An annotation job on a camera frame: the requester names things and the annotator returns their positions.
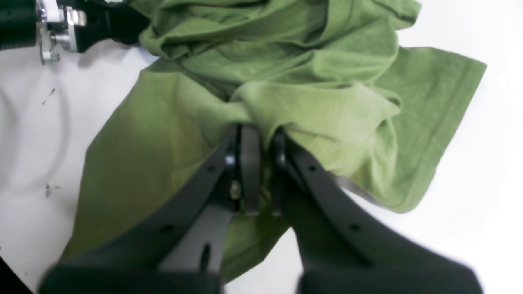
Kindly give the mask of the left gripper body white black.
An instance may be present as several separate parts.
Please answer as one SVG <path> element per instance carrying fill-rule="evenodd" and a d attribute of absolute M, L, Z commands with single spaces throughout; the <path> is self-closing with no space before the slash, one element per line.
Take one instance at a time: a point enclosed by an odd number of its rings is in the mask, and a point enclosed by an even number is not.
<path fill-rule="evenodd" d="M 79 52 L 76 28 L 86 26 L 84 11 L 58 0 L 2 0 L 0 2 L 0 49 L 35 47 L 43 65 L 60 61 L 56 47 Z"/>

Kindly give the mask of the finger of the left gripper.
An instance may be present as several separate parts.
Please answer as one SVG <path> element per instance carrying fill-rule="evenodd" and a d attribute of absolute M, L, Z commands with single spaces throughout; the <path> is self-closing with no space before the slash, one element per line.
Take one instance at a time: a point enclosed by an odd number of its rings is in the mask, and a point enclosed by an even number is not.
<path fill-rule="evenodd" d="M 149 19 L 125 2 L 106 0 L 62 0 L 69 41 L 63 48 L 85 53 L 92 45 L 111 39 L 124 45 L 136 45 L 139 34 L 149 26 Z"/>

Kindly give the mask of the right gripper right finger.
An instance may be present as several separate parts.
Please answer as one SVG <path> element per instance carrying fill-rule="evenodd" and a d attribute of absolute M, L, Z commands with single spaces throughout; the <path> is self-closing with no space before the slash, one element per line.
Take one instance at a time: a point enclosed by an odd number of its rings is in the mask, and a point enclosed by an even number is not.
<path fill-rule="evenodd" d="M 273 210 L 296 234 L 298 294 L 481 294 L 467 266 L 404 238 L 360 208 L 318 160 L 278 129 Z"/>

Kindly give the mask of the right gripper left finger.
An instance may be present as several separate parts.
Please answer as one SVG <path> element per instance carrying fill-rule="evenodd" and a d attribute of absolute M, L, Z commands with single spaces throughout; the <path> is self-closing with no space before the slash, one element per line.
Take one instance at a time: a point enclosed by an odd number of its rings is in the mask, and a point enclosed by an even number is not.
<path fill-rule="evenodd" d="M 118 238 L 54 266 L 41 294 L 223 294 L 220 264 L 233 216 L 260 211 L 261 141 L 233 125 L 165 205 Z"/>

